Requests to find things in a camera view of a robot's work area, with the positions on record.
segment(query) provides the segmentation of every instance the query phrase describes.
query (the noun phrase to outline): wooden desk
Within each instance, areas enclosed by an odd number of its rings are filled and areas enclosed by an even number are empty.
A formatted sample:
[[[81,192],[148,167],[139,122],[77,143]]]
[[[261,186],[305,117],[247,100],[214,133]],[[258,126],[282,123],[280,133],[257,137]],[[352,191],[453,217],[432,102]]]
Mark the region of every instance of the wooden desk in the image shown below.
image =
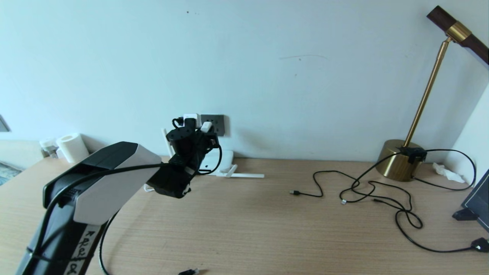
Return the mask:
[[[394,223],[395,210],[371,200],[342,205],[340,190],[351,180],[318,176],[325,197],[289,195],[290,189],[318,192],[314,171],[338,169],[358,176],[366,162],[238,159],[240,172],[265,179],[197,177],[192,192],[178,200],[142,189],[122,208],[109,229],[104,259],[112,275],[176,275],[200,268],[206,275],[457,274],[489,272],[479,252],[432,253],[406,240]],[[69,165],[44,159],[0,187],[0,266],[13,274],[44,209],[41,190]],[[450,184],[428,166],[419,176]],[[365,180],[392,183],[371,172]],[[414,197],[425,222],[416,230],[402,224],[420,243],[436,249],[463,248],[488,236],[476,222],[451,218],[468,191],[452,192],[419,182],[395,183]],[[407,202],[405,194],[378,187],[378,194]],[[101,275],[98,260],[88,271]]]

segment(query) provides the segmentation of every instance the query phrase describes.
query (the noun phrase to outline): white tape label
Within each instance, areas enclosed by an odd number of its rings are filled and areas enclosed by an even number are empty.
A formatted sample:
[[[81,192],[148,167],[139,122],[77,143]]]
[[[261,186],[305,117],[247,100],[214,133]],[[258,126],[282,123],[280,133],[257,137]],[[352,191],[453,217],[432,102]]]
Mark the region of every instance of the white tape label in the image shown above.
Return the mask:
[[[83,232],[82,238],[78,242],[76,249],[73,252],[73,255],[71,256],[72,259],[83,258],[88,256],[89,251],[95,241],[95,238],[97,237],[97,233],[99,230],[100,230],[100,226],[87,225],[85,231]],[[85,260],[75,260],[69,262],[68,266],[66,267],[65,273],[63,274],[64,275],[79,274],[84,263]]]

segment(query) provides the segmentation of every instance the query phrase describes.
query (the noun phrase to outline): wall socket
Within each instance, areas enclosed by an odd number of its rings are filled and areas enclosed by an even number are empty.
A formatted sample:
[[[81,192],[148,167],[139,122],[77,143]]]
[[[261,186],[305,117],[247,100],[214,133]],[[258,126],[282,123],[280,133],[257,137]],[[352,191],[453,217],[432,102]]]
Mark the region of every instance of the wall socket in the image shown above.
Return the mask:
[[[226,128],[224,127],[224,115],[200,115],[200,121],[202,123],[206,121],[212,122],[214,126],[214,132],[222,137],[225,134]]]
[[[10,130],[7,127],[7,124],[5,121],[3,121],[3,118],[0,115],[0,132],[9,132]]]

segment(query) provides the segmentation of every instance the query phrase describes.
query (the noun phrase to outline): desk lamp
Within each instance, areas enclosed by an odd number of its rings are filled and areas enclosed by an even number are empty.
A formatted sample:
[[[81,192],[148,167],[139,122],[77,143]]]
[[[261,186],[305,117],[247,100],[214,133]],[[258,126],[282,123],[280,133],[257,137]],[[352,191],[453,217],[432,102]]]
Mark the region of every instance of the desk lamp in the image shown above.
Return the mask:
[[[382,151],[380,152],[378,160],[388,157],[389,155],[399,153],[391,158],[383,161],[377,165],[377,171],[385,177],[401,182],[408,182],[412,179],[412,176],[416,173],[417,168],[423,161],[423,158],[410,158],[408,154],[404,152],[409,148],[421,148],[421,146],[411,142],[414,131],[420,120],[424,106],[428,100],[428,96],[431,92],[431,88],[435,83],[436,75],[442,64],[443,57],[445,56],[446,49],[450,42],[455,42],[462,47],[469,48],[479,56],[482,61],[489,65],[489,49],[484,45],[472,32],[467,29],[462,23],[453,18],[440,6],[434,8],[426,17],[428,17],[433,23],[435,23],[440,29],[445,32],[447,39],[443,41],[436,57],[435,65],[431,71],[431,75],[428,79],[428,84],[424,90],[423,97],[414,116],[413,123],[407,134],[405,140],[390,139],[384,143]]]

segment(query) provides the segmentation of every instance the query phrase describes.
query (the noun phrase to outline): black cable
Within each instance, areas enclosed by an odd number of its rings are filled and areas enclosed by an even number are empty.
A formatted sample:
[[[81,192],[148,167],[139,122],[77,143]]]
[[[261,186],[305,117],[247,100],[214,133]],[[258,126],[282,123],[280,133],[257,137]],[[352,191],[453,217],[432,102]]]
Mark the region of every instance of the black cable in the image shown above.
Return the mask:
[[[467,186],[467,187],[460,188],[460,189],[455,189],[455,188],[449,188],[449,187],[437,185],[437,184],[434,184],[434,183],[429,183],[427,181],[418,179],[415,176],[412,176],[412,178],[414,180],[417,180],[419,182],[422,182],[422,183],[425,183],[425,184],[429,184],[429,185],[432,185],[432,186],[440,187],[440,188],[443,188],[443,189],[452,190],[452,191],[463,191],[463,190],[467,190],[467,189],[471,188],[475,184],[475,181],[476,181],[476,178],[477,178],[477,174],[476,174],[477,169],[475,168],[475,163],[465,153],[460,152],[458,150],[453,150],[453,149],[431,149],[431,150],[427,150],[427,152],[436,152],[436,151],[452,151],[452,152],[457,152],[457,153],[460,153],[460,154],[464,155],[470,161],[470,164],[472,164],[472,168],[474,169],[474,177],[472,178],[472,183],[469,186]]]
[[[423,182],[423,183],[426,183],[426,184],[429,184],[429,185],[433,185],[433,186],[436,186],[436,187],[445,188],[445,189],[448,189],[448,190],[454,190],[454,191],[467,190],[468,188],[472,187],[475,184],[475,181],[476,181],[476,172],[477,171],[476,171],[476,167],[475,167],[474,162],[472,161],[472,159],[470,159],[469,156],[467,156],[463,152],[460,152],[458,150],[453,150],[453,149],[432,149],[432,150],[427,150],[427,152],[435,152],[435,151],[454,151],[454,152],[458,152],[458,153],[464,155],[470,161],[470,163],[472,164],[472,167],[474,169],[474,177],[473,177],[472,183],[469,186],[465,187],[465,188],[454,189],[454,188],[448,188],[448,187],[436,185],[436,184],[433,184],[433,183],[429,183],[429,182],[423,181],[421,179],[418,179],[418,178],[416,178],[414,176],[412,177],[413,179],[418,180],[418,181]],[[474,249],[473,246],[470,246],[470,247],[467,247],[467,248],[462,248],[462,249],[446,250],[446,251],[435,250],[435,249],[431,249],[431,248],[425,247],[425,246],[417,243],[415,240],[413,240],[404,231],[404,229],[401,227],[401,225],[399,223],[399,214],[400,213],[404,213],[406,215],[406,218],[407,218],[409,224],[412,227],[416,228],[416,229],[423,228],[423,222],[422,222],[421,218],[418,215],[416,215],[415,213],[412,212],[412,209],[413,209],[412,196],[411,196],[411,194],[407,190],[405,190],[405,189],[403,189],[401,187],[395,186],[395,185],[390,185],[390,184],[381,183],[381,182],[377,182],[377,181],[368,181],[368,184],[370,184],[372,186],[372,190],[370,192],[368,192],[368,193],[362,193],[362,192],[359,192],[359,191],[355,190],[355,188],[357,188],[360,185],[360,179],[363,176],[365,176],[368,172],[370,172],[373,168],[375,168],[377,165],[379,165],[383,161],[386,161],[387,159],[389,159],[392,156],[395,156],[397,154],[400,154],[400,153],[391,154],[391,155],[389,155],[389,156],[387,156],[387,157],[379,160],[374,165],[372,165],[369,169],[367,169],[365,172],[363,172],[358,178],[354,178],[354,177],[352,177],[350,175],[347,175],[347,174],[345,174],[343,172],[340,172],[340,171],[337,171],[337,170],[326,170],[326,171],[317,171],[317,172],[315,172],[312,175],[312,178],[314,179],[314,182],[316,183],[316,185],[319,187],[319,190],[321,192],[321,195],[305,194],[305,193],[302,193],[302,192],[299,192],[299,191],[296,191],[296,190],[295,191],[291,191],[291,193],[294,194],[294,195],[307,195],[307,196],[312,196],[312,197],[323,197],[323,190],[322,190],[321,186],[319,185],[319,183],[317,182],[317,180],[315,178],[315,175],[318,174],[318,173],[323,173],[323,172],[335,172],[335,173],[339,173],[339,174],[342,174],[342,175],[347,176],[347,177],[349,177],[349,178],[351,178],[351,179],[354,180],[353,183],[352,183],[352,186],[350,188],[347,188],[345,190],[342,190],[340,192],[340,194],[339,194],[339,197],[342,200],[343,204],[345,204],[345,203],[356,203],[356,202],[359,202],[359,201],[364,200],[367,197],[373,197],[374,198],[373,199],[374,202],[383,203],[383,204],[386,204],[386,205],[388,205],[390,207],[393,207],[393,208],[397,209],[398,211],[396,212],[396,215],[395,215],[396,226],[399,228],[399,230],[404,235],[404,237],[406,237],[411,243],[413,243],[414,245],[418,246],[419,248],[422,248],[422,249],[427,250],[427,251],[430,251],[430,252],[437,252],[437,253],[451,253],[451,252],[462,252],[462,251],[473,250]],[[392,198],[389,198],[389,197],[372,195],[373,192],[376,189],[375,183],[382,184],[382,185],[389,186],[389,187],[393,187],[393,188],[397,188],[397,189],[402,190],[403,192],[405,192],[408,195],[408,198],[409,198],[409,200],[408,200],[409,201],[409,208],[404,207],[403,204],[401,204],[399,201],[397,201],[395,199],[392,199]],[[359,198],[357,200],[347,201],[347,200],[343,199],[343,197],[342,197],[342,195],[345,192],[347,192],[347,191],[352,191],[353,193],[358,194],[358,195],[362,195],[363,197],[361,197],[361,198]],[[389,200],[389,201],[397,204],[398,206],[393,205],[393,204],[390,204],[390,203],[388,203],[388,202],[386,202],[384,200],[380,200],[380,199]],[[413,223],[413,221],[411,220],[411,216],[414,217],[417,220],[417,222],[418,222],[417,225]]]
[[[79,185],[81,183],[84,183],[86,181],[89,181],[89,180],[92,180],[92,179],[96,179],[96,178],[100,178],[100,177],[103,177],[103,176],[108,176],[108,175],[117,174],[117,173],[123,173],[123,172],[128,172],[128,171],[134,171],[134,170],[140,170],[140,169],[157,168],[157,167],[162,167],[162,166],[165,166],[165,165],[167,165],[167,163],[138,165],[138,166],[131,166],[131,167],[125,167],[125,168],[118,168],[118,169],[113,169],[113,170],[102,171],[102,172],[94,173],[94,174],[91,174],[91,175],[87,175],[87,176],[85,176],[83,178],[80,178],[80,179],[72,182],[71,184],[67,185],[63,189],[61,189],[56,194],[56,196],[54,196],[54,198],[51,200],[51,202],[49,203],[49,205],[46,208],[46,213],[44,214],[44,218],[43,218],[43,221],[41,223],[41,227],[40,227],[40,230],[39,230],[39,236],[38,236],[37,242],[36,242],[34,248],[32,249],[32,254],[31,255],[33,255],[33,256],[31,256],[31,258],[27,262],[26,267],[24,268],[24,271],[23,271],[22,274],[23,275],[29,275],[28,272],[29,272],[29,270],[30,270],[30,268],[31,268],[31,266],[33,264],[33,259],[42,256],[41,253],[40,253],[40,250],[41,250],[42,245],[43,245],[43,242],[44,242],[44,237],[45,237],[45,234],[46,234],[46,231],[47,231],[47,225],[49,223],[49,219],[51,217],[51,214],[52,214],[55,206],[59,202],[59,200],[67,192],[69,192],[73,187],[75,187],[75,186],[77,186],[77,185]]]
[[[205,172],[205,173],[197,172],[197,175],[209,175],[209,174],[214,173],[217,170],[217,168],[219,167],[219,165],[221,164],[221,161],[222,161],[222,147],[221,147],[221,145],[218,145],[218,148],[219,148],[219,160],[217,162],[216,167],[214,167],[214,169],[212,169],[209,172]]]
[[[100,268],[102,269],[105,275],[110,275],[110,274],[105,268],[104,260],[102,259],[102,246],[104,245],[105,234],[107,233],[107,230],[109,230],[109,226],[111,226],[112,221],[114,220],[114,218],[117,216],[118,213],[119,211],[117,211],[114,214],[114,216],[112,216],[112,218],[107,222],[107,225],[104,228],[104,232],[102,233],[102,237],[100,237],[100,248],[98,250],[98,262],[100,264]]]
[[[316,175],[319,174],[319,173],[330,173],[330,172],[335,172],[335,173],[340,173],[342,175],[345,175],[353,180],[355,180],[354,177],[350,177],[349,175],[343,173],[343,172],[340,172],[340,171],[337,171],[337,170],[325,170],[325,171],[317,171],[315,172],[313,175],[312,175],[312,179],[314,180],[314,183],[317,185],[317,187],[319,187],[319,191],[321,192],[321,195],[314,195],[314,194],[308,194],[308,193],[302,193],[300,191],[297,191],[297,190],[292,190],[291,191],[291,194],[294,194],[294,195],[306,195],[306,196],[311,196],[311,197],[316,197],[316,198],[321,198],[324,194],[323,194],[323,188],[321,188],[321,186],[319,185],[319,183],[317,182],[316,180]]]
[[[178,123],[178,119],[176,118],[172,119],[173,127],[175,127],[175,129],[178,129],[178,126],[175,124],[175,122]]]

